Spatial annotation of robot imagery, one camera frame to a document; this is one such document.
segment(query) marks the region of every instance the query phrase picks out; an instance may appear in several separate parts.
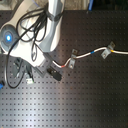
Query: wire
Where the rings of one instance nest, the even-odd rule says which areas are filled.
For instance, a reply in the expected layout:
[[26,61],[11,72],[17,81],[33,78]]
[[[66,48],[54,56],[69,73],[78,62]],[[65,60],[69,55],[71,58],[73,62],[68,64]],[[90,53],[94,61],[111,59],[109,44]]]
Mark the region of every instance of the wire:
[[[25,28],[23,26],[23,22],[26,21],[26,20],[30,20],[31,18],[34,18],[34,17],[37,17],[35,23],[34,23],[34,26],[32,28],[32,30],[28,30],[27,28]],[[41,9],[37,9],[37,10],[34,10],[34,11],[31,11],[27,14],[25,14],[24,16],[22,16],[20,18],[20,20],[18,21],[17,23],[17,26],[16,26],[16,30],[18,32],[18,26],[20,25],[20,27],[26,31],[28,30],[28,32],[32,32],[33,33],[33,36],[31,38],[29,38],[29,40],[24,40],[23,38],[21,38],[21,40],[23,42],[30,42],[32,41],[32,47],[31,47],[31,59],[33,62],[36,61],[36,58],[37,58],[37,46],[35,45],[36,41],[37,42],[41,42],[45,35],[46,35],[46,28],[47,28],[47,14],[46,14],[46,9],[45,8],[41,8]],[[37,36],[39,34],[39,31],[44,28],[44,34],[42,35],[42,38],[40,40],[37,40]]]
[[15,47],[15,45],[18,43],[18,41],[21,40],[21,38],[22,38],[29,30],[31,30],[31,28],[33,28],[34,26],[35,26],[35,24],[31,25],[27,30],[25,30],[25,32],[24,32],[21,36],[19,36],[19,38],[14,42],[14,44],[13,44],[12,47],[9,49],[9,52],[8,52],[8,54],[7,54],[6,61],[5,61],[5,64],[6,64],[6,65],[5,65],[5,69],[4,69],[4,75],[5,75],[5,82],[6,82],[6,84],[8,84],[8,86],[9,86],[10,88],[12,88],[12,89],[15,89],[15,88],[17,88],[17,87],[19,86],[19,84],[21,83],[21,81],[22,81],[22,79],[23,79],[25,70],[23,71],[23,74],[22,74],[22,76],[21,76],[20,81],[18,82],[18,84],[17,84],[15,87],[13,87],[12,85],[9,84],[8,77],[7,77],[7,69],[8,69],[8,61],[9,61],[10,53],[11,53],[11,51],[13,50],[13,48]]
[[120,52],[120,51],[115,51],[115,50],[111,50],[111,52],[117,53],[117,54],[128,55],[128,52]]
[[[87,56],[89,56],[89,55],[91,55],[91,54],[93,54],[93,53],[95,53],[95,52],[98,52],[98,51],[101,51],[101,50],[105,50],[105,49],[107,49],[107,47],[98,48],[98,49],[96,49],[96,50],[94,50],[94,51],[92,51],[92,52],[86,53],[86,54],[84,54],[84,55],[77,56],[75,59],[87,57]],[[52,61],[52,62],[53,62],[53,64],[55,64],[58,68],[64,68],[64,67],[67,66],[67,64],[69,63],[70,60],[71,60],[71,58],[69,58],[69,59],[66,61],[66,63],[65,63],[64,65],[62,65],[62,66],[59,65],[59,64],[57,64],[55,61]]]

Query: perforated metal table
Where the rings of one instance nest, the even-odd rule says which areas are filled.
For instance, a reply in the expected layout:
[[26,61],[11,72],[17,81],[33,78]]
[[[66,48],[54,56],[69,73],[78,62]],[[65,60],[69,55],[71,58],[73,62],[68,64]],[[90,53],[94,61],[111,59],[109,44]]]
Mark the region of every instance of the perforated metal table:
[[[11,12],[0,12],[0,26]],[[65,11],[59,46],[51,56],[60,64],[72,49],[84,54],[108,46],[128,51],[127,11]],[[102,52],[76,61],[73,70],[58,69],[61,82],[48,74],[42,79],[35,71],[35,84],[25,78],[12,90],[0,90],[0,126],[4,128],[127,128],[128,56]],[[0,79],[4,80],[5,56],[0,55]],[[10,76],[11,84],[16,80]]]

